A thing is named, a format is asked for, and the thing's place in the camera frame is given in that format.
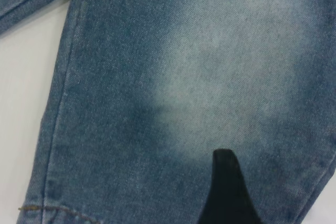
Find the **faded wash area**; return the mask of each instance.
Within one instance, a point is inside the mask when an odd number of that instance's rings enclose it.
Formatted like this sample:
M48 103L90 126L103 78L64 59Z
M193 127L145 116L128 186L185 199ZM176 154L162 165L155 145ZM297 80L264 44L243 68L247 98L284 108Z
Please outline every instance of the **faded wash area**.
M336 0L71 0L18 223L195 224L217 148L265 224L301 223L336 166L335 16Z

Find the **white background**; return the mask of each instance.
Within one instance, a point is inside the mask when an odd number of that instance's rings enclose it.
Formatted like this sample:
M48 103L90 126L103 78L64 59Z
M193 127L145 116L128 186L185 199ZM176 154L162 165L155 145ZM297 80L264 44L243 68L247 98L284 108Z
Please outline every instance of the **white background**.
M69 0L56 0L0 35L0 223L14 224L33 167ZM336 176L303 224L336 224Z

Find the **black object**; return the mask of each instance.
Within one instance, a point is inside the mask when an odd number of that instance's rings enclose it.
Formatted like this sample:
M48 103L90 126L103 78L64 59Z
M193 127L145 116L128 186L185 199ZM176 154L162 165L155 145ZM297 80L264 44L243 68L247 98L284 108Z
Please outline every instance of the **black object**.
M231 150L213 153L212 184L198 224L262 224Z

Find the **orange stitching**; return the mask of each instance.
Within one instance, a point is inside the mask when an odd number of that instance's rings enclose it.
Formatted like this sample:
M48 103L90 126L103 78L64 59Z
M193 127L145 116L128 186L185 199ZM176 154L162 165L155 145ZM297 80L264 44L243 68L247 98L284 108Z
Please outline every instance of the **orange stitching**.
M99 221L97 220L93 220L87 216L84 216L82 214L80 214L79 212L75 212L72 211L66 207L40 207L40 206L26 206L26 207L20 207L19 208L20 211L25 210L25 211L36 211L36 210L61 210L64 211L68 214L74 215L74 216L78 216L79 218L83 219L83 220L88 220L90 221L92 224L100 224Z

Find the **blue denim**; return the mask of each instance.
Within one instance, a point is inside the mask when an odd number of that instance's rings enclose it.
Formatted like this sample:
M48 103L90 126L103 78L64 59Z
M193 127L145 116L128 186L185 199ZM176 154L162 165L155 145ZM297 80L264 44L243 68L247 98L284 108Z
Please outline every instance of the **blue denim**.
M0 31L50 1L1 0ZM217 148L264 223L301 223L336 167L335 17L336 0L71 0L18 224L195 224Z

